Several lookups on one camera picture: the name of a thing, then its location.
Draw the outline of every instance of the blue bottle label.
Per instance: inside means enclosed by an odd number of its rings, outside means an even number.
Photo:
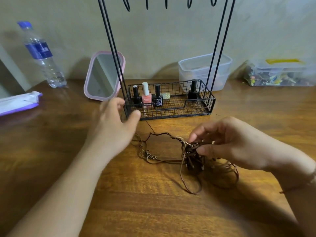
[[[46,42],[27,44],[25,46],[34,59],[45,59],[53,56]]]

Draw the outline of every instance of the bundle of necklace cords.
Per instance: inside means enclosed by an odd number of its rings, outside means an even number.
[[[184,164],[186,165],[186,167],[188,169],[195,169],[195,168],[197,168],[196,165],[198,165],[198,167],[200,167],[201,170],[204,170],[205,160],[206,160],[207,157],[199,155],[196,152],[196,149],[198,147],[200,147],[201,145],[208,144],[208,143],[201,142],[201,143],[192,143],[192,144],[190,144],[190,143],[187,143],[182,137],[172,136],[168,132],[156,134],[155,131],[153,130],[153,128],[149,125],[149,123],[147,121],[146,121],[146,123],[151,128],[153,133],[150,132],[149,136],[147,137],[146,140],[142,140],[140,135],[136,133],[134,135],[134,139],[132,140],[132,141],[135,141],[135,142],[140,142],[139,145],[132,144],[132,145],[138,146],[140,148],[140,151],[139,151],[140,157],[142,159],[144,159],[146,162],[150,163],[150,164],[159,164],[159,163],[179,164],[180,165],[180,177],[181,177],[182,183],[184,184],[185,190],[188,193],[194,194],[194,195],[196,195],[199,192],[201,192],[202,191],[202,183],[201,183],[201,180],[199,179],[199,177],[196,175],[196,178],[197,178],[199,186],[200,186],[199,190],[198,191],[190,190],[190,188],[187,186],[187,184],[185,183],[185,180],[184,180],[184,178],[182,176],[182,168],[183,168]],[[168,136],[170,136],[171,139],[178,140],[182,144],[181,145],[181,159],[164,159],[164,160],[160,160],[160,159],[158,159],[157,156],[152,155],[149,152],[149,150],[147,149],[147,141],[148,141],[148,139],[150,138],[151,135],[155,135],[155,136],[168,135]],[[238,182],[238,180],[239,180],[239,172],[238,172],[236,166],[234,164],[232,164],[231,162],[229,162],[229,161],[226,161],[225,163],[218,163],[218,162],[216,162],[216,159],[214,159],[214,158],[212,160],[210,160],[210,161],[212,161],[211,169],[213,171],[218,170],[219,174],[234,172],[234,174],[236,176],[235,183],[232,186],[230,186],[230,187],[222,187],[222,186],[219,186],[219,185],[217,185],[215,183],[212,183],[212,184],[214,186],[222,188],[222,189],[228,189],[228,188],[234,187],[236,185],[236,183]]]

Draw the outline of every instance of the hand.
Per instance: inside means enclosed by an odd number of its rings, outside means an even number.
[[[297,162],[297,159],[309,158],[298,149],[234,117],[200,124],[191,132],[188,142],[201,141],[208,143],[214,141],[214,144],[199,147],[197,152],[200,155],[227,159],[231,163],[251,170],[278,171],[294,161]]]
[[[132,112],[125,123],[121,122],[119,110],[123,107],[122,98],[113,98],[102,102],[93,113],[83,150],[97,158],[98,164],[104,166],[114,156],[123,151],[135,134],[140,119],[140,111]]]

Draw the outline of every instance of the black bottle cap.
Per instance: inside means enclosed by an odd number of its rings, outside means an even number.
[[[156,97],[160,97],[160,84],[156,84]]]
[[[197,88],[197,81],[196,79],[192,79],[192,83],[191,83],[191,91],[195,92]]]
[[[133,86],[133,93],[134,93],[134,97],[139,97],[137,85]]]

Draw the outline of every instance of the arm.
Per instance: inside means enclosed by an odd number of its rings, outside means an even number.
[[[102,170],[135,133],[140,112],[122,123],[118,110],[123,104],[124,100],[114,98],[100,105],[78,156],[8,237],[79,235]]]
[[[313,175],[316,163],[313,159],[233,117],[200,124],[191,132],[188,142],[201,141],[214,143],[199,147],[200,155],[227,159],[250,170],[271,172],[278,179],[305,235],[316,236]]]

